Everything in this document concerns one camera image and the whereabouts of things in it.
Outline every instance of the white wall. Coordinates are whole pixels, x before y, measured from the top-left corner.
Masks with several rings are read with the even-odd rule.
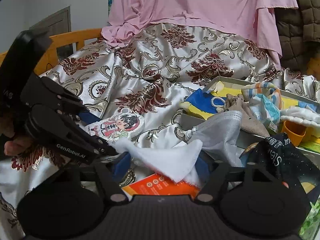
[[[24,30],[25,0],[0,1],[0,53],[7,51]]]
[[[101,28],[108,21],[108,0],[26,0],[26,27],[70,6],[72,31]]]

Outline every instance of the white mask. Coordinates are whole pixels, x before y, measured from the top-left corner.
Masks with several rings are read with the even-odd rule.
[[[226,111],[215,114],[207,121],[187,131],[188,143],[199,139],[202,150],[215,160],[229,163],[231,166],[242,167],[236,157],[236,141],[240,132],[242,113],[240,111]]]

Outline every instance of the wooden bed frame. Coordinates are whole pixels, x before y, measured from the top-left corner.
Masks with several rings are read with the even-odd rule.
[[[34,69],[34,72],[37,75],[44,73],[45,71],[55,67],[59,63],[57,48],[75,43],[76,50],[79,50],[84,46],[84,41],[94,38],[101,38],[101,28],[63,33],[51,36],[50,38],[53,41],[51,46],[40,59],[36,68]],[[2,64],[6,54],[7,52],[0,53],[0,65]]]

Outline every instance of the orange card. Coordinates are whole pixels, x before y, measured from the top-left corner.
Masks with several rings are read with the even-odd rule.
[[[199,189],[184,181],[175,184],[169,178],[153,174],[122,188],[129,195],[191,195],[195,198]]]

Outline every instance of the brown quilted jacket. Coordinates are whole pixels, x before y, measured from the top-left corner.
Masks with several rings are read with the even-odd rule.
[[[275,8],[282,58],[281,66],[307,69],[320,51],[320,0],[297,0],[299,9]]]

